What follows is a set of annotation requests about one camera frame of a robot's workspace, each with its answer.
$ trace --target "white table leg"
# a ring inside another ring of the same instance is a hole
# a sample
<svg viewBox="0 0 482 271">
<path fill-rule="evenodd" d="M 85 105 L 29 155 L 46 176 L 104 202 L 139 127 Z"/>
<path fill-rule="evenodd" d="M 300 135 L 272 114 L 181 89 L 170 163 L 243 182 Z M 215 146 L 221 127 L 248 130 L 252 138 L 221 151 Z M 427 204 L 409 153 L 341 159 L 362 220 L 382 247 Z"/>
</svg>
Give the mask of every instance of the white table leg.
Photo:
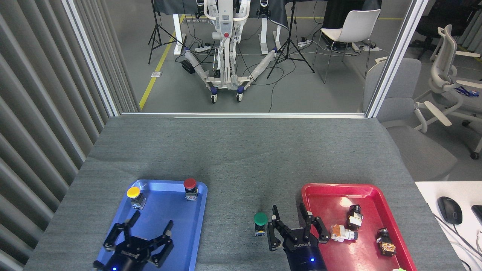
<svg viewBox="0 0 482 271">
<path fill-rule="evenodd" d="M 276 31 L 273 31 L 273 36 L 274 36 L 274 42 L 276 44 L 276 48 L 281 48 L 281 43 L 280 43 L 280 32 L 281 32 L 281 26 L 278 25 L 276 28 Z"/>
<path fill-rule="evenodd" d="M 179 14 L 173 14 L 174 20 L 174 29 L 176 32 L 176 39 L 178 41 L 184 41 L 186 35 L 181 33 L 181 24 L 179 22 Z M 174 47 L 174 54 L 181 54 L 182 52 L 182 43 L 176 42 L 176 46 Z"/>
<path fill-rule="evenodd" d="M 261 46 L 261 53 L 268 54 L 268 45 L 266 44 L 266 32 L 268 31 L 268 19 L 262 18 L 261 19 L 261 34 L 258 34 L 259 37 L 259 46 Z"/>
</svg>

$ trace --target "blue tray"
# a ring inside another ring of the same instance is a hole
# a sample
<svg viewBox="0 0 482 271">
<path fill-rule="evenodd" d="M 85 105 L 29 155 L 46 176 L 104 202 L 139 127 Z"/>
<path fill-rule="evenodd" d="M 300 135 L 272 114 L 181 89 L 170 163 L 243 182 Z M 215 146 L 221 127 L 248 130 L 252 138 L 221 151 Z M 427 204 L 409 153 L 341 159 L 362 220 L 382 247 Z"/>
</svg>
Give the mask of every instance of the blue tray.
<svg viewBox="0 0 482 271">
<path fill-rule="evenodd" d="M 147 263 L 143 271 L 194 271 L 208 192 L 206 185 L 197 182 L 199 190 L 197 201 L 185 199 L 182 181 L 137 180 L 128 189 L 133 186 L 141 189 L 147 197 L 147 202 L 144 209 L 140 210 L 141 216 L 131 229 L 132 236 L 150 240 L 162 234 L 169 220 L 174 222 L 171 230 L 174 248 L 166 261 L 159 269 Z M 122 223 L 131 218 L 134 211 L 131 207 L 131 199 L 124 193 L 108 232 L 115 223 Z M 120 234 L 116 244 L 122 241 L 124 236 Z M 152 254 L 160 252 L 161 249 L 158 248 Z M 112 254 L 113 252 L 107 252 L 102 247 L 97 260 L 106 264 Z"/>
</svg>

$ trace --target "caster wheel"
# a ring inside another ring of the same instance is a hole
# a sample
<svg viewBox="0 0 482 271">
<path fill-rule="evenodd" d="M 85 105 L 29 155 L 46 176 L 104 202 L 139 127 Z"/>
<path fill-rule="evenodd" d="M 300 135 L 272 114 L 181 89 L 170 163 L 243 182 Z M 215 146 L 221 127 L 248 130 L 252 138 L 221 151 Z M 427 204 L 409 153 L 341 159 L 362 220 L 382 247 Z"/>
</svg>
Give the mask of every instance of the caster wheel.
<svg viewBox="0 0 482 271">
<path fill-rule="evenodd" d="M 479 158 L 479 153 L 478 152 L 473 152 L 470 154 L 470 157 L 474 160 L 477 160 Z"/>
</svg>

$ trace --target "robotiq logo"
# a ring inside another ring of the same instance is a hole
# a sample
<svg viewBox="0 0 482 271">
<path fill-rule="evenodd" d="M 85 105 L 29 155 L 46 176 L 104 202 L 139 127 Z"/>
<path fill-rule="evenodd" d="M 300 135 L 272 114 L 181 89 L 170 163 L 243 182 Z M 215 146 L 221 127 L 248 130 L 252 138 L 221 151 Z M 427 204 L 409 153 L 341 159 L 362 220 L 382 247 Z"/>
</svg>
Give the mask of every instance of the robotiq logo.
<svg viewBox="0 0 482 271">
<path fill-rule="evenodd" d="M 311 246 L 311 241 L 309 241 L 308 243 L 294 244 L 293 246 L 294 247 Z"/>
<path fill-rule="evenodd" d="M 123 250 L 120 253 L 124 254 L 124 255 L 127 255 L 129 257 L 133 257 L 134 259 L 137 259 L 137 257 L 139 257 L 139 255 L 140 255 L 140 254 L 132 254 L 132 253 L 129 253 L 129 252 L 123 251 Z"/>
</svg>

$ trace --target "red tray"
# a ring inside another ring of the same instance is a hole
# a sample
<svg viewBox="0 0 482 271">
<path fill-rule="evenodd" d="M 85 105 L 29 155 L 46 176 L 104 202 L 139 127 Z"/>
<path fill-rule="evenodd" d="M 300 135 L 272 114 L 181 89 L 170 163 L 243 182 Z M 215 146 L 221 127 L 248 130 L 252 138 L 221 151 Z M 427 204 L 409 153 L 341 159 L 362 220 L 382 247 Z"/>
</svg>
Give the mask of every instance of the red tray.
<svg viewBox="0 0 482 271">
<path fill-rule="evenodd" d="M 306 184 L 301 189 L 303 202 L 313 215 L 320 216 L 326 228 L 345 225 L 349 207 L 359 204 L 363 221 L 357 241 L 320 244 L 321 255 L 329 271 L 391 271 L 399 267 L 416 271 L 397 223 L 383 193 L 369 184 Z M 376 243 L 377 231 L 386 227 L 397 254 L 382 256 Z"/>
</svg>

